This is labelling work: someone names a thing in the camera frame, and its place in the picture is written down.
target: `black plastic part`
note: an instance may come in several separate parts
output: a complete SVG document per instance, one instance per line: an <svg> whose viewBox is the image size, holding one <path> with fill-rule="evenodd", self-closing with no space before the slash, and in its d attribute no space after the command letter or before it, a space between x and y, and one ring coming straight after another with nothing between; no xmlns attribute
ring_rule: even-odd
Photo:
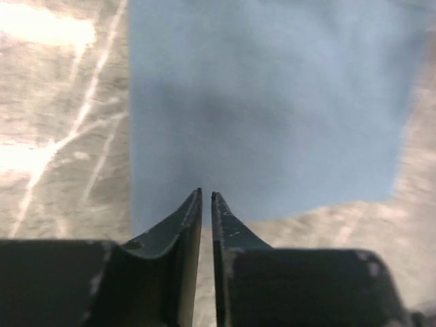
<svg viewBox="0 0 436 327"><path fill-rule="evenodd" d="M365 250L273 249L212 195L218 327L413 326Z"/></svg>
<svg viewBox="0 0 436 327"><path fill-rule="evenodd" d="M198 189L122 246L0 241L0 326L190 327L201 214Z"/></svg>

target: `blue towel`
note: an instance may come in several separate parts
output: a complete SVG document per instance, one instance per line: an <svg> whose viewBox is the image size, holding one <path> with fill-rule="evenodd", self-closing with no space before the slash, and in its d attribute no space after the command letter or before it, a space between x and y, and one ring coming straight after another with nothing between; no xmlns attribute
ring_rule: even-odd
<svg viewBox="0 0 436 327"><path fill-rule="evenodd" d="M392 194L433 0L130 0L131 228Z"/></svg>

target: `scratched surface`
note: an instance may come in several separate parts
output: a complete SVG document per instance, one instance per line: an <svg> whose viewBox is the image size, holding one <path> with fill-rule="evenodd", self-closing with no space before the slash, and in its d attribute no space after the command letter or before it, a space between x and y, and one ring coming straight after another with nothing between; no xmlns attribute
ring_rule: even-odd
<svg viewBox="0 0 436 327"><path fill-rule="evenodd" d="M9 1L0 2L0 15L0 237L127 240L126 1ZM33 28L16 24L24 20ZM409 307L436 300L431 59L436 48L416 88L394 199L250 225L278 247L379 252ZM211 248L204 230L194 317L201 327L214 324Z"/></svg>

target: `table surface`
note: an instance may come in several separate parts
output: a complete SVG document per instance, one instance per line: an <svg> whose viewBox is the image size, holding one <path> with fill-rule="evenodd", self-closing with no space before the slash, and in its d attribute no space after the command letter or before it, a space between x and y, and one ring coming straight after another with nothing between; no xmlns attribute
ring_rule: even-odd
<svg viewBox="0 0 436 327"><path fill-rule="evenodd" d="M0 237L127 240L127 1L0 6ZM395 198L249 224L276 247L378 252L408 307L436 301L436 47L429 59ZM212 263L204 229L195 326L214 324Z"/></svg>

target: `cloth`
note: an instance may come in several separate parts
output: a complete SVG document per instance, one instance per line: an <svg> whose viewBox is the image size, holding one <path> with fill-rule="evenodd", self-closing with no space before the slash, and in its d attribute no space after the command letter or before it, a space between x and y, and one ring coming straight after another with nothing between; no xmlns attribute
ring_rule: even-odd
<svg viewBox="0 0 436 327"><path fill-rule="evenodd" d="M131 228L392 193L430 0L130 0Z"/></svg>

